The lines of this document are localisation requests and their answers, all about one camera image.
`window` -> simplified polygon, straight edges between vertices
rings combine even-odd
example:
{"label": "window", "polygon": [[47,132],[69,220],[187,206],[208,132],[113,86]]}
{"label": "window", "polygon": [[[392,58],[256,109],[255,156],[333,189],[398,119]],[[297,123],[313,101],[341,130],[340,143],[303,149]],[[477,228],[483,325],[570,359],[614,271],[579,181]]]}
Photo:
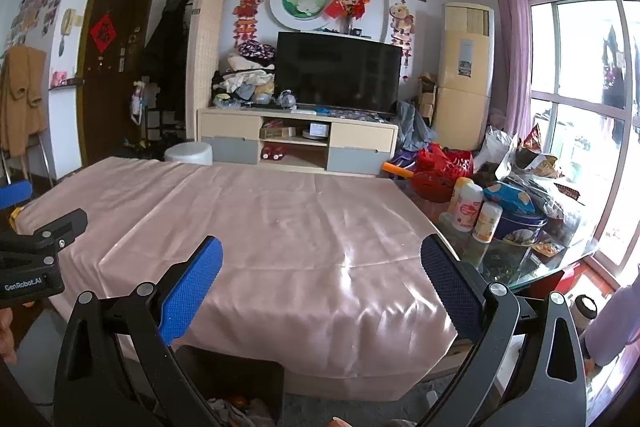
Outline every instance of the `window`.
{"label": "window", "polygon": [[596,259],[640,262],[640,0],[529,0],[531,115],[580,202],[599,219]]}

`standing air conditioner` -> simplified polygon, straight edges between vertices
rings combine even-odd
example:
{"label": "standing air conditioner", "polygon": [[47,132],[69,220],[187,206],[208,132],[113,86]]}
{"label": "standing air conditioner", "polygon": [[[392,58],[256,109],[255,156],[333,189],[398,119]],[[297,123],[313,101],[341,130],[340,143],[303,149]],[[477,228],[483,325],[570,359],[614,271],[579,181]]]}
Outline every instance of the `standing air conditioner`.
{"label": "standing air conditioner", "polygon": [[487,6],[444,5],[433,130],[451,149],[477,149],[484,136],[494,75],[494,11]]}

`hanging ornament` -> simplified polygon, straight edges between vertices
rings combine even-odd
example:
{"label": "hanging ornament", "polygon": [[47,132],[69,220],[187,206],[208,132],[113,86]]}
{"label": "hanging ornament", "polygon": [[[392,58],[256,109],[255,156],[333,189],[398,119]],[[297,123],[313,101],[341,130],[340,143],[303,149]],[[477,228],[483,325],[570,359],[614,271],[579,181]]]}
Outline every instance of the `hanging ornament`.
{"label": "hanging ornament", "polygon": [[107,49],[109,44],[111,44],[117,36],[116,29],[113,27],[111,17],[108,13],[95,23],[95,26],[89,30],[89,33],[95,42],[95,47],[98,48],[100,53]]}
{"label": "hanging ornament", "polygon": [[240,41],[251,41],[255,38],[257,20],[255,16],[258,14],[258,6],[264,0],[240,0],[238,6],[234,8],[234,15],[238,16],[238,20],[234,23],[234,47],[237,48]]}
{"label": "hanging ornament", "polygon": [[411,54],[411,35],[415,33],[414,16],[409,13],[407,5],[402,2],[393,4],[389,8],[391,13],[391,43],[402,48],[402,56],[404,57],[404,66],[409,66],[409,58]]}

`television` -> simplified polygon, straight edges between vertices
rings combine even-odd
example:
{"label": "television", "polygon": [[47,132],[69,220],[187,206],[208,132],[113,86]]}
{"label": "television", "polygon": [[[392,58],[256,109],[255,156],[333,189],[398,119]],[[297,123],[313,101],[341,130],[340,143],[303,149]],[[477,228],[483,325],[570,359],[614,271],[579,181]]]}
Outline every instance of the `television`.
{"label": "television", "polygon": [[300,105],[395,113],[402,49],[362,38],[280,32],[276,92]]}

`hanging jacket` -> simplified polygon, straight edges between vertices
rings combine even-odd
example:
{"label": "hanging jacket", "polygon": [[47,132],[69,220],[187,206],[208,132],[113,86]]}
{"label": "hanging jacket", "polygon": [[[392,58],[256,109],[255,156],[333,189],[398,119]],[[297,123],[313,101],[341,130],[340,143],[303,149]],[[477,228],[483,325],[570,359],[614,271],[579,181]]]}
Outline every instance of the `hanging jacket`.
{"label": "hanging jacket", "polygon": [[166,0],[162,18],[140,57],[140,74],[160,89],[171,84],[176,73],[176,55],[182,48],[184,11],[189,0]]}
{"label": "hanging jacket", "polygon": [[0,76],[0,146],[11,157],[23,156],[29,137],[47,128],[40,89],[46,57],[22,44],[6,52]]}

